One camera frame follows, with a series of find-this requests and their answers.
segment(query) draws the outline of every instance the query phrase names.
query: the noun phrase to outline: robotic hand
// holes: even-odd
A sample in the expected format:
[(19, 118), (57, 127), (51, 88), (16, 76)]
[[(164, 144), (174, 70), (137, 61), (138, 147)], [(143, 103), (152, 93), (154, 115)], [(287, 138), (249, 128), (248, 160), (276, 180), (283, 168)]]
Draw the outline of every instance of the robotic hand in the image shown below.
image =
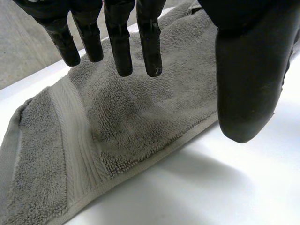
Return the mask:
[[(272, 117), (299, 39), (300, 0), (198, 0), (218, 27), (218, 116), (223, 133), (239, 143)], [(69, 66), (80, 57), (67, 25), (71, 10), (92, 62), (103, 59), (97, 18), (102, 0), (14, 0), (41, 24)], [(166, 0), (137, 0), (137, 22), (147, 74), (162, 73), (160, 16)], [(104, 0), (105, 23), (118, 73), (132, 73), (127, 20), (135, 0)]]

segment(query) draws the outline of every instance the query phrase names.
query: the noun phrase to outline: terry cloth texture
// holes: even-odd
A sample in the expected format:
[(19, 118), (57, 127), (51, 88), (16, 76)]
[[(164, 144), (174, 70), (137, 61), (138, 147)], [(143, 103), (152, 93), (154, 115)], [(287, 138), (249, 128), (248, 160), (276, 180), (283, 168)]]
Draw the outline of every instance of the terry cloth texture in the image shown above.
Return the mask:
[(139, 35), (133, 74), (105, 58), (79, 66), (14, 113), (0, 150), (0, 224), (63, 224), (217, 120), (215, 36), (189, 0), (159, 20), (163, 74), (148, 77)]

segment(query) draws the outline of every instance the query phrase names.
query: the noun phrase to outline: towel edge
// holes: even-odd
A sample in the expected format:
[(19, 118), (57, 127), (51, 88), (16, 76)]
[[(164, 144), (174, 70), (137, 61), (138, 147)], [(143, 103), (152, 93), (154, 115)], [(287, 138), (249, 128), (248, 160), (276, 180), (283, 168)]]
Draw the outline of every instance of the towel edge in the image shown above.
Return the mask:
[(135, 165), (133, 168), (128, 170), (127, 172), (118, 175), (117, 177), (113, 178), (112, 180), (107, 181), (105, 184), (102, 184), (100, 187), (96, 188), (95, 190), (91, 191), (88, 195), (86, 195), (84, 198), (76, 202), (73, 206), (71, 206), (68, 211), (61, 215), (60, 217), (53, 218), (51, 221), (49, 221), (49, 225), (57, 225), (57, 224), (63, 224), (70, 219), (72, 219), (76, 214), (80, 213), (80, 211), (86, 207), (90, 202), (94, 201), (101, 195), (103, 195), (105, 192), (113, 189), (115, 186), (123, 183), (124, 181), (134, 177), (135, 175), (141, 173), (142, 171), (145, 171), (161, 159), (165, 158), (172, 152), (178, 150), (180, 147), (182, 147), (184, 144), (192, 140), (194, 137), (196, 137), (198, 134), (200, 134), (202, 131), (207, 129), (209, 126), (211, 126), (214, 122), (218, 120), (218, 113), (215, 112), (211, 116), (209, 116), (206, 120), (201, 122), (200, 124), (196, 125), (189, 131), (187, 131), (181, 138), (177, 139), (175, 142), (167, 146), (164, 150), (154, 154), (150, 158), (146, 159), (143, 162), (140, 162), (139, 164)]

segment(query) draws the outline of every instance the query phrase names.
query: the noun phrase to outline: white surface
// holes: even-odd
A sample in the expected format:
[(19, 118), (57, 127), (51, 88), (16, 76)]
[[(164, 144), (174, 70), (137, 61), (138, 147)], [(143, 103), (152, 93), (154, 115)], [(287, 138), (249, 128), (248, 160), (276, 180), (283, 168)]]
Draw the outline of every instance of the white surface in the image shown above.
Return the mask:
[[(0, 143), (15, 109), (68, 70), (59, 61), (0, 90)], [(275, 115), (249, 143), (227, 139), (215, 124), (67, 224), (299, 225), (299, 74), (300, 57), (286, 75)]]

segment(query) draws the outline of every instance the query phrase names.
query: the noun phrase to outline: concrete floor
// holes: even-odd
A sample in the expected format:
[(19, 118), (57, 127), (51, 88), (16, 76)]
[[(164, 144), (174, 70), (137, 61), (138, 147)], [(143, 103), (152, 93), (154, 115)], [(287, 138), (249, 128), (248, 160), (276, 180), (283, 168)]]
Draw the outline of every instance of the concrete floor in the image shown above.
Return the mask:
[[(167, 0), (165, 8), (182, 0)], [(136, 22), (135, 9), (128, 26)], [(83, 49), (69, 14), (68, 24), (78, 50)], [(103, 10), (98, 19), (101, 38), (107, 37)], [(0, 0), (0, 90), (61, 59), (46, 31), (12, 0)]]

